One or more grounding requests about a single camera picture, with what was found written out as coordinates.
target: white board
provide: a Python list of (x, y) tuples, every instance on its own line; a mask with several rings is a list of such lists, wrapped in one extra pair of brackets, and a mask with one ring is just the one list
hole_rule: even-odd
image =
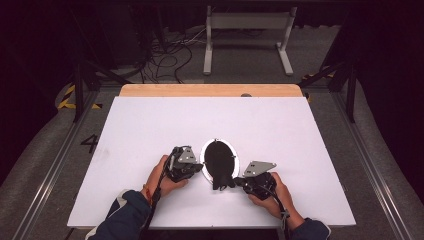
[[(117, 97), (111, 107), (68, 226), (100, 224), (123, 189), (140, 190), (163, 154), (191, 145), (196, 157), (212, 138), (240, 158), (277, 163), (303, 217), (354, 225), (351, 209), (303, 97)], [(213, 191), (200, 172), (162, 198), (152, 229), (273, 228), (279, 221), (251, 203), (241, 188)]]

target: hand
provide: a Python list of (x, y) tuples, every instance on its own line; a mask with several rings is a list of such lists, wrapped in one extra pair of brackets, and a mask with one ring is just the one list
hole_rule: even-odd
[[(149, 188), (150, 194), (153, 196), (153, 193), (156, 190), (156, 187), (159, 182), (159, 178), (162, 174), (163, 166), (165, 165), (166, 159), (168, 158), (168, 155), (163, 155), (160, 159), (159, 163), (153, 168), (152, 172), (150, 173), (149, 178), (147, 179), (146, 185)], [(161, 197), (164, 197), (168, 195), (172, 190), (182, 188), (185, 185), (187, 185), (188, 179), (184, 179), (182, 181), (179, 181), (177, 183), (174, 183), (171, 179), (168, 177), (164, 177), (161, 184)], [(141, 193), (144, 195), (144, 197), (147, 199), (146, 190), (141, 190)]]
[[(277, 194), (278, 199), (283, 204), (284, 208), (286, 208), (290, 217), (287, 219), (287, 225), (290, 230), (294, 230), (298, 226), (300, 226), (305, 220), (302, 216), (297, 212), (294, 207), (292, 197), (290, 195), (289, 189), (287, 186), (281, 181), (280, 176), (276, 172), (272, 172), (271, 176), (275, 179), (277, 186), (275, 187), (275, 193)], [(272, 216), (281, 219), (280, 207), (278, 206), (277, 201), (271, 196), (263, 201), (254, 195), (249, 194), (249, 199), (260, 207), (264, 207)]]

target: sleeve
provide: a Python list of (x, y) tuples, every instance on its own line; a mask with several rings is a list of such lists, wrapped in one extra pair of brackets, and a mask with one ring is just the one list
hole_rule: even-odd
[(106, 219), (85, 239), (138, 239), (150, 211), (149, 203), (140, 192), (124, 190), (113, 202)]
[(291, 240), (324, 240), (328, 239), (331, 234), (330, 228), (318, 220), (306, 218), (302, 223), (292, 232)]

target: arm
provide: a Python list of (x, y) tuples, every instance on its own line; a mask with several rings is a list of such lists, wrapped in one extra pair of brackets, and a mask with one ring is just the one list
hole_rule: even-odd
[[(292, 197), (287, 186), (281, 181), (277, 173), (271, 173), (275, 179), (277, 186), (275, 192), (283, 206), (290, 213), (286, 223), (290, 231), (292, 231), (291, 239), (327, 239), (330, 235), (330, 229), (320, 221), (303, 219), (293, 204)], [(249, 195), (249, 199), (256, 205), (264, 207), (272, 216), (281, 219), (280, 207), (273, 197), (269, 197), (263, 201), (253, 195)]]
[[(149, 195), (156, 190), (159, 178), (167, 155), (162, 156), (159, 163), (153, 168), (149, 178), (141, 191), (123, 191), (112, 204), (106, 219), (96, 228), (91, 230), (86, 239), (138, 239), (141, 227), (146, 222), (151, 206)], [(174, 183), (168, 177), (165, 177), (160, 185), (161, 196), (168, 195), (172, 190), (182, 188), (188, 183), (188, 180), (182, 180)]]

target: gray carpet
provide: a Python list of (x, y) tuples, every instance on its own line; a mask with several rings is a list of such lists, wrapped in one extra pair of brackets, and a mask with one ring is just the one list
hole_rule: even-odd
[[(292, 77), (285, 76), (274, 47), (274, 43), (282, 36), (278, 31), (264, 31), (257, 37), (240, 31), (216, 34), (212, 75), (202, 74), (205, 46), (197, 43), (190, 46), (193, 57), (178, 72), (178, 76), (186, 83), (297, 83), (303, 75), (319, 69), (337, 31), (337, 28), (305, 28), (292, 31), (287, 49), (295, 72)], [(183, 49), (174, 56), (181, 64), (188, 59), (189, 52)], [(174, 69), (162, 67), (159, 71), (161, 75), (172, 76)], [(139, 75), (131, 80), (142, 81)], [(174, 81), (173, 77), (158, 80)], [(326, 80), (322, 80), (317, 85), (323, 85), (325, 82)], [(81, 142), (92, 134), (101, 135), (113, 97), (119, 93), (119, 88), (113, 87), (111, 82), (105, 82), (104, 85), (109, 87), (103, 87), (95, 99), (95, 103), (103, 104), (103, 108), (89, 111), (28, 239), (64, 239), (70, 231), (66, 223), (92, 157), (92, 153), (89, 153), (90, 146), (81, 145)], [(67, 86), (64, 86), (64, 90), (58, 94), (59, 100), (66, 89)], [(353, 227), (333, 228), (331, 239), (396, 239), (361, 164), (361, 156), (343, 121), (343, 113), (337, 109), (332, 94), (315, 88), (306, 91), (311, 94), (312, 112), (340, 181), (346, 188), (346, 196), (357, 221), (357, 225)], [(57, 116), (28, 145), (0, 188), (1, 239), (12, 239), (15, 234), (65, 140), (74, 113), (73, 109), (59, 110)], [(408, 230), (415, 239), (422, 239), (424, 207), (381, 138), (360, 86), (355, 102), (355, 119), (366, 147), (384, 176)], [(74, 230), (69, 239), (83, 239), (86, 233), (87, 230)], [(272, 232), (247, 230), (151, 233), (152, 239), (259, 239), (264, 236), (268, 236), (268, 239), (278, 238)]]

